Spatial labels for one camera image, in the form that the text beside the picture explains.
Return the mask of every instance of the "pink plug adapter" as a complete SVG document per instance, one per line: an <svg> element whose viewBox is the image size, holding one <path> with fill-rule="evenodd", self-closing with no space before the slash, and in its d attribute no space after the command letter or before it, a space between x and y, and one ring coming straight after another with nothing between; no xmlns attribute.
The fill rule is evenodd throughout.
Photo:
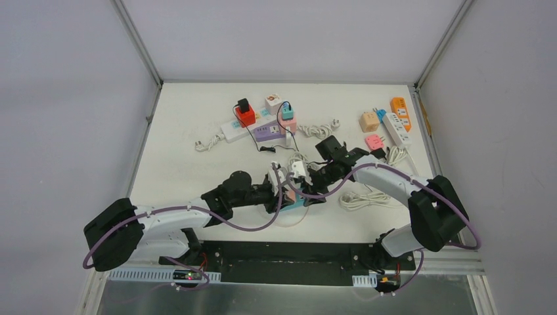
<svg viewBox="0 0 557 315"><path fill-rule="evenodd" d="M379 138L378 135L370 135L366 137L365 142L370 151L382 149L385 146L385 144L383 143L383 141L381 141L381 138Z"/></svg>

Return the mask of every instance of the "black plug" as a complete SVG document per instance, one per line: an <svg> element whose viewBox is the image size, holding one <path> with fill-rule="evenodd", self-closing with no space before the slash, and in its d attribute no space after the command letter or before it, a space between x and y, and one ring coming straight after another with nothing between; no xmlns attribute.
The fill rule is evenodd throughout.
<svg viewBox="0 0 557 315"><path fill-rule="evenodd" d="M371 152L371 155L377 159L387 159L387 153L385 153L385 151L382 148L373 150Z"/></svg>
<svg viewBox="0 0 557 315"><path fill-rule="evenodd" d="M267 151L267 152L272 152L272 153L276 153L277 149L273 148L273 147L266 147L266 146L262 146L261 148L259 148L260 152L263 151Z"/></svg>
<svg viewBox="0 0 557 315"><path fill-rule="evenodd" d="M245 113L250 111L250 103L247 98L242 98L238 101L238 107L240 108L240 113Z"/></svg>

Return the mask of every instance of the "coiled white cable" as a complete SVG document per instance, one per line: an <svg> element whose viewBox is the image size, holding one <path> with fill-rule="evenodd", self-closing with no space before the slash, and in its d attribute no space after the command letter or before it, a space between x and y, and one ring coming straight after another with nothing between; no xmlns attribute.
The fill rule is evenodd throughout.
<svg viewBox="0 0 557 315"><path fill-rule="evenodd" d="M387 164L391 166L396 166L405 158L410 159L410 162L412 163L412 166L414 167L414 171L416 172L417 175L418 168L416 167L416 163L414 162L414 159L410 155L410 152L408 152L408 149L400 149L397 146L392 146L391 150L389 151L389 155L387 156Z"/></svg>
<svg viewBox="0 0 557 315"><path fill-rule="evenodd" d="M202 144L201 141L196 141L195 142L195 150L197 152L209 151L217 143L221 142L224 139L225 139L225 134L224 133L217 133L216 135L213 136L213 138L211 138L211 140L209 140L209 143L207 145Z"/></svg>
<svg viewBox="0 0 557 315"><path fill-rule="evenodd" d="M319 139L325 139L329 137L333 131L340 127L340 121L338 119L333 119L331 123L325 125L317 126L304 126L298 125L298 130L305 133L307 137L317 137Z"/></svg>
<svg viewBox="0 0 557 315"><path fill-rule="evenodd" d="M392 146L389 155L387 156L387 164L396 166L398 163L402 162L408 156L408 151L406 149L400 149L397 146Z"/></svg>
<svg viewBox="0 0 557 315"><path fill-rule="evenodd" d="M369 205L380 205L382 207L397 208L400 205L391 205L391 197L384 192L371 192L369 194L356 194L355 192L346 192L338 198L340 207L346 211L352 212Z"/></svg>

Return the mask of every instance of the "red wire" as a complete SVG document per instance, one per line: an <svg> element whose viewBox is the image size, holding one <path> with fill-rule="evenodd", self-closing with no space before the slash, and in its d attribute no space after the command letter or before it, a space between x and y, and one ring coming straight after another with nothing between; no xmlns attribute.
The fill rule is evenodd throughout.
<svg viewBox="0 0 557 315"><path fill-rule="evenodd" d="M203 256L203 258L205 258L203 260L203 262L201 263L201 265L199 266L199 269L201 269L203 266L205 266L204 271L207 271L207 255L205 255L205 253L201 253L201 256Z"/></svg>

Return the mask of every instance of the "black mounting base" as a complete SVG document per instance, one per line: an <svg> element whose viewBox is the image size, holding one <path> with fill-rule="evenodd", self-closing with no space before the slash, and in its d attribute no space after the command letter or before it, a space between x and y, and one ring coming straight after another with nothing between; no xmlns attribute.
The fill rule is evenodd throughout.
<svg viewBox="0 0 557 315"><path fill-rule="evenodd" d="M202 246L207 271L220 272L222 282L352 286L352 276L369 273L359 256L369 248L366 243L204 241ZM413 254L406 253L385 270L396 270L397 263L401 270L416 268Z"/></svg>

